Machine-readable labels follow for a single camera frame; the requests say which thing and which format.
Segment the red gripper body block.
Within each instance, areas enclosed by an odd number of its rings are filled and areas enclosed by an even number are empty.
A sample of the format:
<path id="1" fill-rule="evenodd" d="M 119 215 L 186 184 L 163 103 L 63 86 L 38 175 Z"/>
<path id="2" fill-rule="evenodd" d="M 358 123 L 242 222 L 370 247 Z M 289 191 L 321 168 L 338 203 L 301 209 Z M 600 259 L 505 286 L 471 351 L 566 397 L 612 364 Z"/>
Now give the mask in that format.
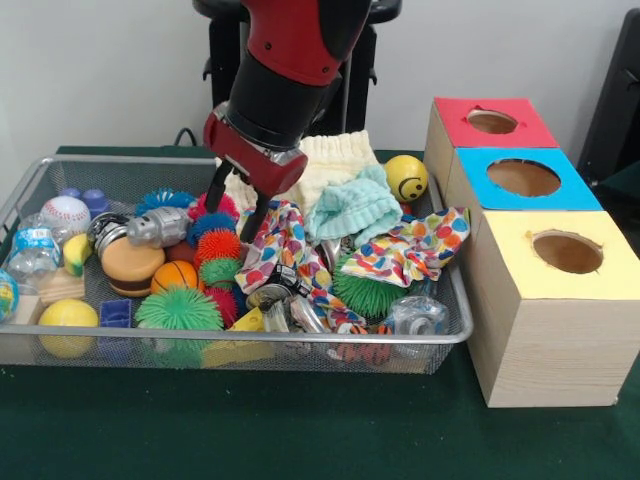
<path id="1" fill-rule="evenodd" d="M 302 176 L 307 156 L 299 148 L 279 152 L 245 139 L 227 119 L 227 110 L 228 104 L 221 103 L 209 115 L 204 127 L 206 147 L 221 164 L 231 164 L 258 194 L 272 198 L 288 191 Z"/>

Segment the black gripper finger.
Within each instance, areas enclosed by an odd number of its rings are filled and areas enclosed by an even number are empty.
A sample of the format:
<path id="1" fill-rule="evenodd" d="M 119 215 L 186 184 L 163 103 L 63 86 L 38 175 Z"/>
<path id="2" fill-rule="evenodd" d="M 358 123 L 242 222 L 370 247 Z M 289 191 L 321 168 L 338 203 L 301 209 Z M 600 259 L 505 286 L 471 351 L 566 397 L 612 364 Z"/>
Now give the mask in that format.
<path id="1" fill-rule="evenodd" d="M 214 174 L 206 195 L 205 207 L 208 212 L 216 212 L 225 193 L 225 181 L 232 172 L 231 164 L 221 164 Z"/>
<path id="2" fill-rule="evenodd" d="M 263 193 L 259 193 L 255 211 L 247 218 L 240 233 L 240 240 L 243 243 L 251 244 L 258 234 L 262 223 L 269 211 L 271 198 Z"/>

